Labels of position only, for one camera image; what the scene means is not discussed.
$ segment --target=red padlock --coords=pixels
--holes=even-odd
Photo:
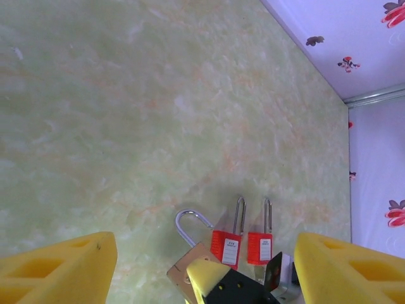
[[[273,234],[271,233],[271,202],[265,200],[265,226],[263,232],[249,231],[247,234],[247,262],[266,265],[272,258]]]
[[[242,217],[240,219],[240,232],[236,234],[236,227],[239,215],[239,206],[242,203]],[[240,241],[242,240],[244,222],[245,222],[246,203],[241,196],[236,204],[236,213],[234,228],[232,233],[220,230],[213,231],[211,241],[211,252],[221,261],[222,264],[228,265],[232,269],[238,269]]]

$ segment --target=padlock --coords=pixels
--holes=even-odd
[[[187,252],[179,261],[173,265],[167,272],[168,278],[171,280],[177,289],[181,292],[185,300],[189,304],[197,304],[196,296],[194,295],[194,290],[191,286],[189,276],[187,275],[187,266],[197,258],[203,258],[205,260],[211,260],[213,262],[221,263],[201,242],[196,244],[194,240],[182,229],[180,225],[180,219],[184,215],[194,215],[201,222],[205,224],[208,228],[212,229],[214,226],[209,222],[209,220],[193,209],[184,209],[177,213],[175,219],[175,225],[178,233],[182,238],[189,244],[192,249]]]
[[[271,201],[266,198],[263,232],[249,231],[247,233],[247,262],[249,264],[266,265],[272,258],[271,205]]]
[[[240,232],[237,234],[237,221],[239,217],[239,206],[242,203],[242,217],[240,219]],[[244,232],[246,202],[240,196],[236,204],[236,213],[234,220],[234,228],[232,233],[220,230],[213,231],[211,241],[211,252],[216,256],[222,264],[228,265],[234,270],[238,269],[240,241]]]

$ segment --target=floral wallpaper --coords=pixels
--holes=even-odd
[[[351,73],[352,69],[360,67],[359,64],[353,63],[352,58],[350,56],[343,58],[342,62],[339,62],[337,65],[340,66],[341,68],[344,68],[346,73]]]
[[[317,43],[323,43],[325,39],[322,36],[313,36],[306,39],[306,46],[316,46]]]
[[[385,214],[385,217],[390,219],[388,221],[389,227],[405,226],[405,199],[400,203],[394,200],[390,200],[389,212]]]
[[[353,127],[353,122],[349,122],[349,129],[351,128],[351,127]],[[351,172],[351,171],[349,171],[349,180],[352,182],[352,181],[354,181],[355,179],[356,179],[356,175],[357,175],[357,173],[356,172]]]
[[[398,0],[398,3],[385,3],[384,8],[386,15],[381,22],[387,23],[389,29],[405,20],[405,0]]]

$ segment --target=white wall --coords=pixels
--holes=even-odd
[[[389,227],[385,217],[390,200],[405,200],[405,100],[354,108],[349,119],[351,171],[357,173],[352,241],[405,258],[405,223]]]

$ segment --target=metal edge trim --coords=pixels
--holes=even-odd
[[[405,98],[405,84],[394,85],[372,93],[346,98],[343,99],[343,102],[351,109],[400,98]]]

